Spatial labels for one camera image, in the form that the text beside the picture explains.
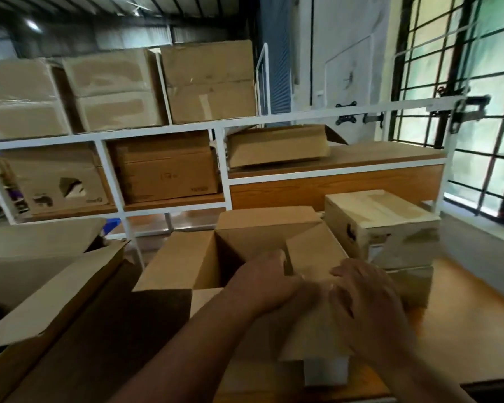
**window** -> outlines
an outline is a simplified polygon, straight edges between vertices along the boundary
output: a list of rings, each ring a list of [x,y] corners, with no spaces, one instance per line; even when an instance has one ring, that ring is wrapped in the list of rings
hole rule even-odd
[[[428,43],[396,61],[392,99],[455,94],[467,78],[471,95],[491,95],[484,119],[459,129],[445,199],[504,223],[504,0],[404,0],[403,15],[398,51]],[[447,121],[403,110],[390,140],[442,148]]]

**ceiling light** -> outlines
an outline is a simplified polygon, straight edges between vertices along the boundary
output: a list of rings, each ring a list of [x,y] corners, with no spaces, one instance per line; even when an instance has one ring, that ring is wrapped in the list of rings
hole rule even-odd
[[[29,19],[25,19],[25,23],[26,25],[28,26],[28,28],[30,28],[32,31],[40,34],[42,33],[43,31],[41,30],[41,28],[39,28],[39,26],[32,20],[29,20]]]

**ceiling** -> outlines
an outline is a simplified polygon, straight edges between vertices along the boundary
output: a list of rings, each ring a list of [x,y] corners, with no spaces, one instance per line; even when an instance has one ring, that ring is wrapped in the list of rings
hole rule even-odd
[[[59,18],[96,16],[227,18],[239,0],[0,0],[0,16]]]

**hand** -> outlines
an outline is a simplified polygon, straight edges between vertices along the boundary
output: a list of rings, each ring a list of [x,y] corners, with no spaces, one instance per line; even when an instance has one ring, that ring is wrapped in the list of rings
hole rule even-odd
[[[416,354],[416,336],[392,279],[357,259],[330,274],[341,277],[329,298],[347,344],[378,372],[405,366]]]
[[[304,282],[300,276],[284,276],[284,261],[282,250],[262,254],[239,267],[223,292],[234,302],[242,303],[253,318],[274,310]]]

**label on box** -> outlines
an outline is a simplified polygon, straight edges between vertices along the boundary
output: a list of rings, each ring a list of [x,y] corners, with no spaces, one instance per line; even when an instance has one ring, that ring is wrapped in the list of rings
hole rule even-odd
[[[370,244],[368,248],[368,260],[366,260],[368,263],[371,263],[375,257],[383,251],[383,247],[385,246],[384,243],[380,244]]]

